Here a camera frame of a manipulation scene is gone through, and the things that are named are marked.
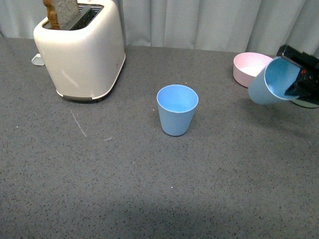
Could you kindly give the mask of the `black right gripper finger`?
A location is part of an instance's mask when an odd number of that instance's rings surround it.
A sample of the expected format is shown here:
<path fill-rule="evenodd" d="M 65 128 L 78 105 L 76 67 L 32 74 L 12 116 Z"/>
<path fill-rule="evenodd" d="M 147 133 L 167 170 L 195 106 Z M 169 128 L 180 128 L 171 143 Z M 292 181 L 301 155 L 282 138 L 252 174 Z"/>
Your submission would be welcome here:
<path fill-rule="evenodd" d="M 286 96 L 307 97 L 308 89 L 303 83 L 293 83 L 286 91 Z"/>

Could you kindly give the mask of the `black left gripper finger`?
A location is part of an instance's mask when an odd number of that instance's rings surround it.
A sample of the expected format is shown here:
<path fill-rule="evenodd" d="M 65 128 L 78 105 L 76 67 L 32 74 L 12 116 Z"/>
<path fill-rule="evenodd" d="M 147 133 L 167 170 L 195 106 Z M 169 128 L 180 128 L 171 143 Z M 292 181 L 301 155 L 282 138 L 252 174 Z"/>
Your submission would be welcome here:
<path fill-rule="evenodd" d="M 301 70 L 301 65 L 296 63 L 295 61 L 289 59 L 286 56 L 281 56 L 281 59 L 283 60 L 283 69 L 282 72 L 285 75 L 297 75 Z"/>

